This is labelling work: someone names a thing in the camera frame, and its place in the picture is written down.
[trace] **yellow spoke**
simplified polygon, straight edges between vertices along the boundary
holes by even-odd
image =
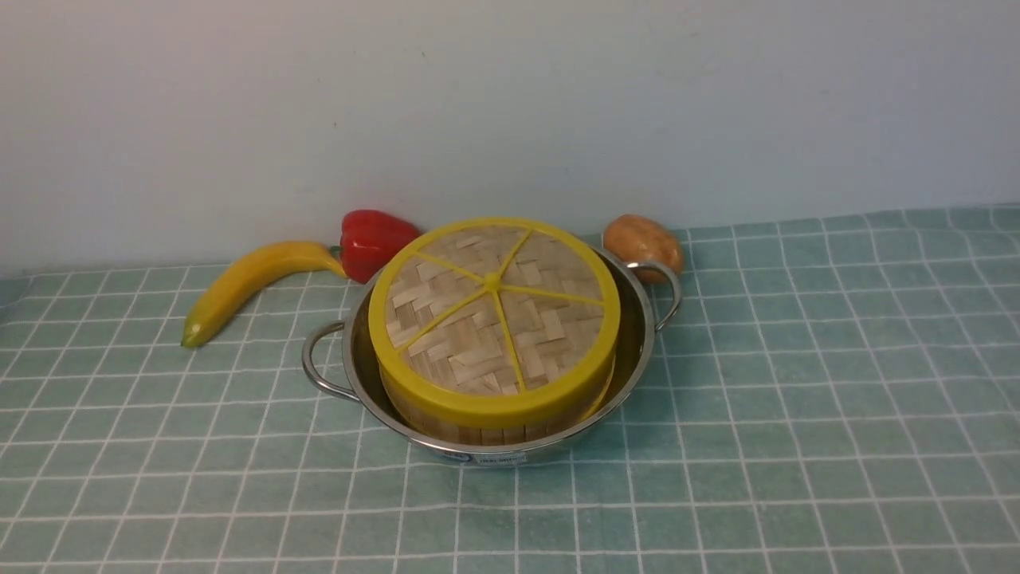
[[[484,281],[484,279],[478,276],[477,274],[467,270],[464,267],[459,267],[446,259],[441,259],[435,255],[429,255],[428,253],[422,253],[421,251],[418,251],[417,253],[415,253],[415,255],[421,257],[422,259],[425,259],[426,261],[434,262],[440,266],[445,266],[452,271],[459,272],[464,276],[470,276],[471,278],[477,280],[478,282]]]
[[[606,304],[598,300],[592,300],[589,298],[583,298],[581,296],[571,296],[570,294],[559,294],[557,292],[546,292],[545,290],[536,290],[533,286],[522,286],[520,284],[500,284],[500,290],[506,292],[517,292],[518,294],[527,294],[528,296],[538,296],[540,298],[553,298],[555,300],[566,300],[568,302],[574,302],[577,304],[585,304],[589,306],[596,307],[606,307]]]
[[[500,265],[500,269],[499,271],[497,271],[496,276],[503,278],[503,273],[507,271],[507,267],[510,266],[510,263],[513,261],[514,256],[517,255],[517,251],[520,251],[520,248],[524,245],[524,242],[527,241],[527,238],[530,236],[531,236],[531,229],[530,228],[524,229],[524,234],[520,237],[520,239],[517,241],[517,244],[514,245],[512,249],[510,249],[509,253],[507,253],[507,258],[503,260],[503,264]]]
[[[503,302],[500,300],[500,295],[494,293],[493,301],[496,304],[496,313],[500,316],[500,325],[503,327],[503,336],[506,338],[507,348],[510,350],[510,359],[513,361],[513,371],[517,375],[518,393],[524,393],[527,390],[527,386],[524,385],[524,372],[520,368],[520,360],[517,359],[517,349],[513,345],[513,335],[510,333],[510,323],[507,322],[506,313],[503,312]]]
[[[404,345],[400,346],[399,348],[397,348],[397,354],[400,355],[400,354],[404,353],[405,351],[407,351],[408,348],[410,348],[411,346],[413,346],[415,344],[415,342],[417,342],[418,340],[420,340],[425,333],[431,331],[432,329],[435,329],[436,327],[438,327],[440,325],[440,323],[443,323],[444,321],[446,321],[447,319],[449,319],[449,317],[451,315],[453,315],[453,314],[457,313],[458,311],[460,311],[460,310],[466,308],[467,306],[471,305],[472,303],[474,303],[475,300],[477,300],[478,298],[480,298],[481,296],[484,296],[484,295],[486,295],[486,290],[484,290],[484,286],[482,286],[481,290],[478,290],[474,294],[471,294],[464,301],[459,302],[459,303],[451,306],[450,309],[448,309],[448,310],[444,311],[443,313],[439,314],[435,319],[432,319],[431,321],[429,321],[427,325],[425,325],[424,327],[422,327],[421,330],[418,331],[417,335],[411,337],[411,341],[409,341],[406,344],[404,344]]]

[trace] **yellow plastic rim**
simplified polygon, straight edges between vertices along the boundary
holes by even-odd
[[[584,357],[559,379],[534,390],[521,388],[515,396],[468,396],[437,386],[404,363],[399,351],[390,341],[386,326],[386,305],[390,285],[409,258],[418,256],[418,251],[445,234],[488,225],[517,226],[552,236],[589,264],[602,293],[604,309],[602,326]],[[502,306],[499,306],[497,311],[502,317]],[[368,304],[369,338],[375,350],[379,368],[389,375],[387,378],[396,387],[391,393],[398,393],[405,401],[438,419],[474,428],[507,428],[543,421],[569,410],[578,401],[583,401],[585,396],[589,396],[592,385],[606,385],[619,325],[619,293],[616,291],[612,273],[599,255],[569,232],[542,221],[517,217],[467,219],[421,234],[397,253],[384,267]]]

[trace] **potato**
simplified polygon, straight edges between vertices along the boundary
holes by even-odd
[[[655,259],[679,274],[683,270],[683,250],[673,233],[658,222],[627,213],[613,219],[602,233],[602,246],[624,262]],[[635,271],[642,282],[665,282],[654,270]]]

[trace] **label on pot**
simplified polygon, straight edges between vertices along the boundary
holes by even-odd
[[[475,455],[474,464],[480,467],[508,467],[523,465],[527,456],[523,453],[504,453],[502,455]]]
[[[435,455],[458,463],[468,463],[479,467],[509,467],[527,462],[523,453],[502,453],[499,455],[468,455],[466,453],[451,453],[439,449],[429,449]]]

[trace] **stainless steel pot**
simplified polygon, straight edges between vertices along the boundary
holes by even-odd
[[[608,417],[629,397],[648,366],[655,334],[669,323],[683,299],[679,277],[666,265],[652,260],[624,263],[605,249],[595,246],[592,248],[612,271],[620,295],[622,313],[617,340],[616,366],[602,408],[564,431],[513,446],[475,447],[439,440],[404,424],[382,387],[378,362],[368,337],[368,302],[378,273],[365,284],[361,300],[353,308],[353,317],[323,325],[308,336],[302,350],[301,365],[308,379],[322,393],[361,404],[379,422],[399,432],[413,445],[426,449],[447,461],[484,467],[518,466],[548,461],[561,454],[589,429]],[[658,324],[655,323],[652,304],[644,286],[631,272],[631,269],[641,268],[657,270],[669,281],[672,302]],[[322,337],[338,331],[345,331],[343,362],[349,388],[327,381],[312,362],[315,345]]]

